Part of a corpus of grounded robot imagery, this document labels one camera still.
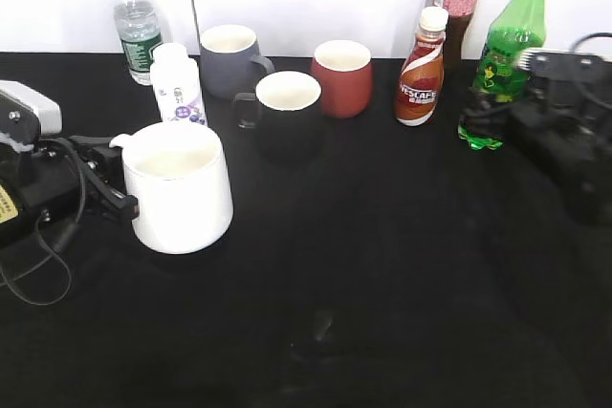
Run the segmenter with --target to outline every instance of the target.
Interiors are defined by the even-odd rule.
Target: black cable
[[[75,149],[73,148],[72,144],[70,142],[68,142],[65,139],[51,139],[51,140],[46,140],[49,143],[55,143],[57,145],[60,145],[62,147],[62,149],[68,154],[68,156],[70,157],[70,160],[73,164],[73,167],[76,170],[76,174],[78,175],[78,185],[79,185],[79,199],[78,199],[78,209],[76,211],[75,214],[75,218],[73,219],[73,223],[71,225],[69,225],[67,227],[68,230],[71,230],[71,233],[68,235],[67,238],[62,238],[61,236],[58,238],[58,240],[62,240],[62,245],[65,247],[67,245],[67,242],[69,239],[72,238],[72,236],[74,235],[74,232],[77,229],[78,223],[80,222],[83,213],[85,212],[85,204],[87,201],[87,183],[85,181],[85,175],[83,174],[83,171],[81,169],[81,167],[87,167],[85,164],[82,163],[82,161],[80,160],[80,158],[78,157],[77,152],[75,151]],[[43,258],[40,262],[38,262],[36,265],[34,265],[31,268],[26,269],[25,271],[17,274],[16,276],[9,278],[5,271],[4,271],[4,267],[2,266],[2,264],[0,264],[0,277],[2,278],[3,282],[0,283],[0,288],[2,287],[8,287],[11,292],[17,296],[19,299],[25,301],[28,304],[31,305],[35,305],[35,306],[50,306],[54,303],[57,303],[58,301],[60,301],[61,299],[63,299],[66,294],[68,293],[68,290],[70,289],[70,286],[72,285],[72,273],[70,272],[70,268],[68,267],[68,265],[66,264],[66,262],[58,255],[57,251],[53,250],[48,244],[47,242],[43,239],[42,234],[40,233],[40,221],[42,219],[44,214],[41,214],[38,219],[36,220],[36,223],[34,225],[34,237],[36,238],[36,241],[38,242],[38,245],[45,251],[47,252],[47,256],[45,258]],[[37,269],[41,268],[43,265],[45,265],[46,263],[48,263],[50,260],[55,259],[59,264],[61,264],[67,272],[67,277],[68,277],[68,282],[66,285],[65,290],[54,300],[50,301],[50,302],[36,302],[33,301],[31,299],[29,299],[22,291],[21,289],[15,284],[15,281],[18,281],[19,279],[32,274],[33,272],[35,272]]]
[[[583,38],[579,39],[577,42],[575,42],[570,47],[570,53],[575,53],[580,45],[582,45],[584,42],[591,40],[593,38],[612,38],[612,32],[589,33],[588,35],[585,35]],[[578,88],[582,96],[590,100],[594,104],[599,105],[601,108],[612,111],[612,101],[601,100],[597,95],[589,91],[586,85],[584,85],[584,83],[578,80],[578,78],[576,77],[576,66],[573,62],[571,62],[569,68],[570,68],[570,72],[573,77],[572,81],[574,85],[576,85],[576,88]]]
[[[58,301],[61,301],[62,299],[64,299],[64,297],[68,294],[68,291],[70,290],[70,287],[73,284],[73,274],[70,272],[70,267],[68,266],[68,264],[66,264],[63,258],[61,258],[52,248],[49,247],[47,242],[42,237],[42,234],[40,234],[40,221],[42,220],[43,216],[44,216],[44,213],[41,213],[38,219],[36,219],[36,223],[34,224],[34,237],[36,238],[36,241],[38,242],[40,247],[49,254],[47,258],[45,259],[44,263],[46,263],[48,260],[51,260],[53,258],[65,269],[66,277],[68,278],[68,281],[66,282],[66,287],[64,287],[64,290],[62,291],[62,293],[59,294],[56,298],[54,298],[51,301],[34,301],[31,298],[29,298],[19,288],[19,286],[15,283],[15,279],[10,279],[7,276],[4,270],[4,267],[2,266],[2,263],[0,263],[0,277],[2,277],[2,279],[4,280],[4,283],[5,283],[4,285],[6,285],[9,288],[9,290],[12,292],[12,294],[15,295],[17,298],[19,298],[21,301],[24,301],[28,303],[29,305],[33,305],[33,306],[54,305]]]

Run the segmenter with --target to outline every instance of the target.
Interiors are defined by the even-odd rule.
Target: white ceramic mug
[[[132,222],[143,244],[162,253],[190,253],[210,246],[233,215],[223,146],[210,128],[169,121],[133,136],[121,134],[127,193],[138,198]]]

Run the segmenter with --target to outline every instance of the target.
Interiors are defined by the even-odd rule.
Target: bottle cap
[[[447,28],[448,11],[442,7],[426,7],[421,12],[419,26],[430,32],[440,32]]]
[[[153,60],[158,63],[176,63],[189,59],[187,48],[182,43],[163,43],[153,50]]]

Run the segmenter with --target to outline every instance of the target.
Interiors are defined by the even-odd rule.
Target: black tablecloth
[[[158,120],[119,55],[0,57],[0,78],[61,106],[65,135]],[[448,78],[431,123],[396,122],[400,65],[376,61],[371,106],[328,119],[320,156],[297,168],[261,159],[208,97],[228,233],[164,256],[86,217],[66,254],[69,297],[34,308],[0,290],[2,406],[609,406],[609,297],[589,268],[609,232],[571,223],[511,146],[457,139],[472,64]],[[41,256],[32,241],[2,255],[14,272]],[[53,294],[60,276],[48,265],[23,286]]]

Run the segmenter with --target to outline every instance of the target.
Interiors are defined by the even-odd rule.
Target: green plastic bottle
[[[546,39],[544,0],[511,0],[492,22],[472,88],[491,95],[492,104],[512,102],[521,96],[529,74],[514,68],[514,60],[522,50],[541,47]],[[503,142],[479,138],[460,121],[459,137],[474,150],[492,150]]]

